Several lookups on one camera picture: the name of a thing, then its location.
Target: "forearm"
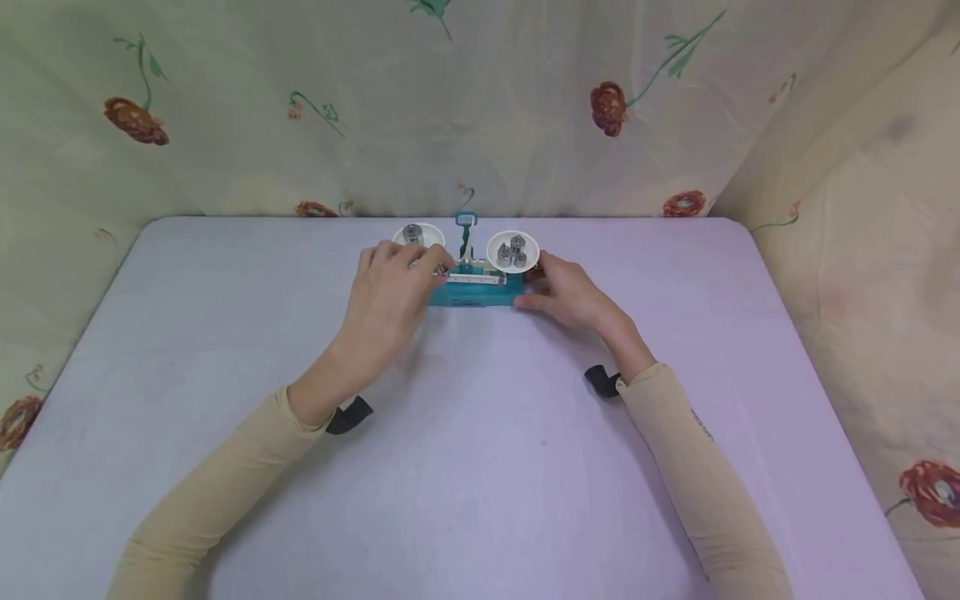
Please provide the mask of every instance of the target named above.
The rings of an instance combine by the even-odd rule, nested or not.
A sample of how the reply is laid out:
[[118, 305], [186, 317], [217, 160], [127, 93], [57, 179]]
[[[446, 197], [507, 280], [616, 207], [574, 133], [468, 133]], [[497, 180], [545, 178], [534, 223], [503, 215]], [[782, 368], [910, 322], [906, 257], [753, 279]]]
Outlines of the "forearm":
[[617, 388], [717, 599], [792, 598], [780, 555], [742, 481], [693, 413], [672, 370], [656, 362], [632, 325], [619, 323], [601, 333], [622, 375]]
[[198, 562], [322, 431], [294, 415], [286, 388], [268, 396], [143, 520], [108, 600], [181, 598]]

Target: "tabletop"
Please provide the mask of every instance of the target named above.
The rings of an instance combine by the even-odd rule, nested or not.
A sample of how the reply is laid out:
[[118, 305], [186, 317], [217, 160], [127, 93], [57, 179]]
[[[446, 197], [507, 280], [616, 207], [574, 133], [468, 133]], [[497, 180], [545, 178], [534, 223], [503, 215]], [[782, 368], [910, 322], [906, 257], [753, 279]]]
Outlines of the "tabletop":
[[[0, 479], [14, 599], [101, 598], [137, 523], [337, 330], [360, 250], [413, 219], [172, 217], [141, 233]], [[453, 250], [452, 219], [442, 228]], [[749, 233], [724, 219], [483, 219], [583, 264], [672, 365], [798, 600], [920, 600]], [[712, 597], [596, 339], [431, 307], [207, 561], [214, 599]]]

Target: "floral fabric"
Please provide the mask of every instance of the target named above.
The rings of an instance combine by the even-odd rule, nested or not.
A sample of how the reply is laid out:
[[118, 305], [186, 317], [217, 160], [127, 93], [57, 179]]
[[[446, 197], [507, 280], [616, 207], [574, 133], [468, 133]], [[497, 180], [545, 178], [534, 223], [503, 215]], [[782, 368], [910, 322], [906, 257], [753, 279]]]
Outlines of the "floral fabric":
[[960, 5], [881, 2], [872, 15], [829, 72], [776, 90], [790, 109], [716, 210], [754, 232], [927, 600], [954, 600], [960, 34], [942, 25], [960, 23]]
[[0, 471], [150, 221], [704, 216], [869, 4], [8, 3]]

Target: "left hand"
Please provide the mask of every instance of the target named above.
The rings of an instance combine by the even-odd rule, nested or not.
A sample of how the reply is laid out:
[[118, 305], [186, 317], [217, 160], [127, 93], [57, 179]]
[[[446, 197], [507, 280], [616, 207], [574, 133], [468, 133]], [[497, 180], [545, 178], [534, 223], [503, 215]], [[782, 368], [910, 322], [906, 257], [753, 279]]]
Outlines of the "left hand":
[[445, 277], [439, 265], [456, 261], [435, 244], [400, 246], [384, 240], [360, 252], [350, 288], [347, 314], [333, 342], [291, 385], [287, 394], [294, 414], [319, 424], [344, 400], [373, 383], [413, 339], [426, 301]]

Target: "hand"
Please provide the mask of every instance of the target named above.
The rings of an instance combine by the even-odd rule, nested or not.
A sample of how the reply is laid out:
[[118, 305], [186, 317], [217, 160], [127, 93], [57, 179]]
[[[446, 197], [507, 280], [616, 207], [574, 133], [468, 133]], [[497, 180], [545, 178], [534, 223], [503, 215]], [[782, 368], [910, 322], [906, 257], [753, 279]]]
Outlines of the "hand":
[[568, 327], [594, 331], [626, 317], [577, 263], [540, 252], [540, 265], [547, 287], [536, 294], [516, 297], [514, 306], [517, 308], [539, 310]]
[[294, 414], [319, 424], [382, 374], [413, 339], [426, 301], [446, 279], [439, 265], [456, 262], [435, 244], [400, 246], [384, 240], [360, 252], [347, 314], [333, 342], [287, 390]]
[[514, 306], [538, 310], [560, 323], [599, 334], [628, 384], [657, 364], [633, 319], [593, 284], [584, 268], [558, 256], [540, 252], [546, 287], [514, 299]]

